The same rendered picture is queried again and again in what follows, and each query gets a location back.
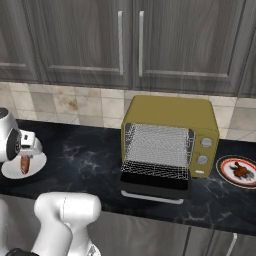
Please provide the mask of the brown chicken drumstick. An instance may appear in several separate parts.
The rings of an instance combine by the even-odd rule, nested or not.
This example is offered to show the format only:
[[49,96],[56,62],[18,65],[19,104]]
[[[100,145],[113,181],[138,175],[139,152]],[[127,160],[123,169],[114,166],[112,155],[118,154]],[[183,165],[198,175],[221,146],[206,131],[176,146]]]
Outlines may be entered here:
[[235,163],[236,168],[233,170],[233,173],[236,177],[244,177],[247,175],[248,170],[246,167],[241,166],[238,162]]

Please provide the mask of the red rimmed white plate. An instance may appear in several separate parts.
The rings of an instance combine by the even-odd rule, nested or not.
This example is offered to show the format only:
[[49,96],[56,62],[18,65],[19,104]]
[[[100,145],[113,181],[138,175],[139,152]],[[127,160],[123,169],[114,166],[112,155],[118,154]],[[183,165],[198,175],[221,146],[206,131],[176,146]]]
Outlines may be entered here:
[[[236,168],[236,162],[247,168],[246,176],[236,177],[234,175],[233,170]],[[230,184],[244,189],[256,190],[256,162],[254,160],[237,155],[223,156],[217,160],[216,170]]]

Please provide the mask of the grey base cupboard door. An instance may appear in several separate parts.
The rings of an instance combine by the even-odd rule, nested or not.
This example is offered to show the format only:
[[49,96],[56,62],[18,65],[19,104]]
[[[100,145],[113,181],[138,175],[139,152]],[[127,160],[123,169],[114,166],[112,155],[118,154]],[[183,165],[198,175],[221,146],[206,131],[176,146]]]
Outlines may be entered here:
[[88,232],[102,256],[183,256],[188,227],[102,212]]
[[[191,227],[185,243],[184,256],[226,256],[234,232]],[[256,236],[237,233],[230,256],[256,256]]]
[[40,222],[34,214],[35,201],[3,194],[0,198],[9,208],[7,247],[30,251],[40,230]]

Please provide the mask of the black toaster oven door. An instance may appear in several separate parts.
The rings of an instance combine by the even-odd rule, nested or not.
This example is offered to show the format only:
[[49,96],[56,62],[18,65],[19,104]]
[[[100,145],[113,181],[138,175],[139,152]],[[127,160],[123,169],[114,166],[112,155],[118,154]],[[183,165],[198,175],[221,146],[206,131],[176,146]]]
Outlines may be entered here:
[[123,172],[117,181],[119,189],[139,194],[168,194],[191,199],[191,175],[188,180],[169,179]]

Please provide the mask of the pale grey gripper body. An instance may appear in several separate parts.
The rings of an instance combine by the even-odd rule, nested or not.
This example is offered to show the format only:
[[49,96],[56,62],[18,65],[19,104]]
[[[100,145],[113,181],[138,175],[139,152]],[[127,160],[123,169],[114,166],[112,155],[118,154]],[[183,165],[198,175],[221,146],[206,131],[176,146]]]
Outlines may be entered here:
[[43,147],[41,142],[36,139],[32,144],[25,142],[21,145],[21,150],[19,152],[20,156],[35,156],[40,155],[43,152]]

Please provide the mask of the brown baguette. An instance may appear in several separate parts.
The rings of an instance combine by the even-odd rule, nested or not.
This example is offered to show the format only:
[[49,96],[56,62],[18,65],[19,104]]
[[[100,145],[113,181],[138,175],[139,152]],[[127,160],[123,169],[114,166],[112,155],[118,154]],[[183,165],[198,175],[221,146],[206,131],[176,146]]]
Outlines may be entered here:
[[27,174],[30,167],[30,157],[29,156],[22,156],[20,162],[21,172],[23,174]]

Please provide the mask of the plain white plate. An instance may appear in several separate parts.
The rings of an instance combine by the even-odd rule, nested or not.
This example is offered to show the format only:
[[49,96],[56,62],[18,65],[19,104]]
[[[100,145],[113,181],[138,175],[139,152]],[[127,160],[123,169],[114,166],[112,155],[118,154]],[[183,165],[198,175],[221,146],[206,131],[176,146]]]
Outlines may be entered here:
[[9,179],[25,179],[40,172],[46,165],[47,157],[44,153],[40,155],[34,155],[30,159],[29,170],[26,174],[23,174],[20,169],[21,157],[17,156],[14,160],[5,162],[1,167],[1,172],[4,177]]

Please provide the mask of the olive yellow toaster oven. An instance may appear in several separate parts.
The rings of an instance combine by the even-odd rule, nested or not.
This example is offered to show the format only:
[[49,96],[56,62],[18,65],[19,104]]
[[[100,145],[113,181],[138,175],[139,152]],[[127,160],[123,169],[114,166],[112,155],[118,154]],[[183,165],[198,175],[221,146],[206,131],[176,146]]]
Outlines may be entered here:
[[[188,167],[191,177],[205,178],[210,175],[219,142],[219,129],[212,103],[199,98],[177,98],[168,96],[136,95],[121,124],[122,161],[125,159],[126,125],[132,123],[170,126],[190,129],[194,133],[194,144]],[[203,138],[211,138],[212,146],[201,146]],[[199,165],[200,155],[208,157],[208,163]]]

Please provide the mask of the grey wood cupboard door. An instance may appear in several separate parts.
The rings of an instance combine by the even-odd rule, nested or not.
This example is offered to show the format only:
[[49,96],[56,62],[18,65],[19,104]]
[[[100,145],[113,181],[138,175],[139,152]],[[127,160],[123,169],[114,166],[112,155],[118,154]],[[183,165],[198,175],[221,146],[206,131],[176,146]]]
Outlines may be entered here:
[[[181,94],[235,94],[232,69],[246,0],[135,0],[134,88]],[[143,76],[138,74],[144,11]]]
[[[43,83],[129,87],[132,0],[24,0],[24,7]],[[118,11],[123,11],[123,76]]]
[[256,98],[256,0],[252,0],[252,3],[252,13],[249,15],[252,25],[246,29],[249,38],[237,93],[239,98]]
[[41,80],[23,0],[0,0],[0,81]]

